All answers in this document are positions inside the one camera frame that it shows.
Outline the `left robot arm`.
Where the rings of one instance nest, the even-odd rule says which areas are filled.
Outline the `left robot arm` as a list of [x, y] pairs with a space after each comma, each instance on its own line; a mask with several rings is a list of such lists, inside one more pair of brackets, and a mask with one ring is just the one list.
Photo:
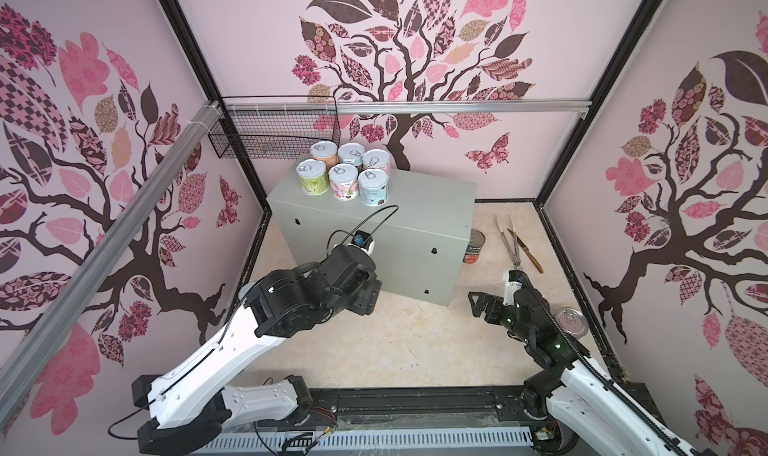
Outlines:
[[319, 263], [275, 270], [239, 294], [233, 316], [185, 361], [132, 384], [134, 404], [150, 419], [137, 431], [145, 455], [187, 455], [225, 429], [257, 422], [295, 425], [313, 405], [300, 376], [261, 386], [232, 380], [257, 358], [345, 310], [367, 316], [382, 283], [367, 249], [340, 245]]

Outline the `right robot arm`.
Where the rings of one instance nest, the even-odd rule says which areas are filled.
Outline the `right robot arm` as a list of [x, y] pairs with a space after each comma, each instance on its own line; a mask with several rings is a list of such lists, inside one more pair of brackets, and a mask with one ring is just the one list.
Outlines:
[[600, 455], [710, 455], [664, 426], [565, 332], [531, 288], [512, 301], [468, 294], [474, 317], [502, 327], [522, 343], [541, 371], [523, 383], [527, 414], [565, 424]]

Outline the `green label can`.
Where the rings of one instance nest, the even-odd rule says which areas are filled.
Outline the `green label can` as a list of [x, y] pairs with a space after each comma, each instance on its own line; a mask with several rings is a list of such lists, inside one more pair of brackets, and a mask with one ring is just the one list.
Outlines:
[[329, 180], [324, 162], [306, 159], [297, 165], [296, 173], [305, 195], [320, 196], [328, 191]]

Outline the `orange label can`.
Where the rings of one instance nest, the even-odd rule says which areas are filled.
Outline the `orange label can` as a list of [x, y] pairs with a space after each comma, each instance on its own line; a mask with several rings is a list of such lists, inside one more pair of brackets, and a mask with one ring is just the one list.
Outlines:
[[312, 159], [323, 162], [327, 169], [339, 163], [338, 147], [332, 141], [319, 141], [310, 147]]

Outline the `teal label coconut can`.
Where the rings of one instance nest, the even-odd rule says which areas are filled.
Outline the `teal label coconut can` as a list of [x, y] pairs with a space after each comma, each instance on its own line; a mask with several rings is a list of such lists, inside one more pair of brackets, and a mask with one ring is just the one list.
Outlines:
[[338, 148], [337, 155], [341, 164], [354, 166], [358, 172], [363, 171], [363, 156], [366, 149], [359, 143], [347, 143]]

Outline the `pink label can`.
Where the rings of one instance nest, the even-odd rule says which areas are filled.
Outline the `pink label can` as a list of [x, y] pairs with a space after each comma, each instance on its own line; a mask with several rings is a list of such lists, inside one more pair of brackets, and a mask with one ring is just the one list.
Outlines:
[[328, 172], [333, 196], [339, 201], [351, 201], [359, 194], [358, 169], [350, 164], [338, 164]]
[[363, 155], [364, 170], [381, 170], [387, 176], [391, 175], [392, 156], [386, 150], [371, 149]]

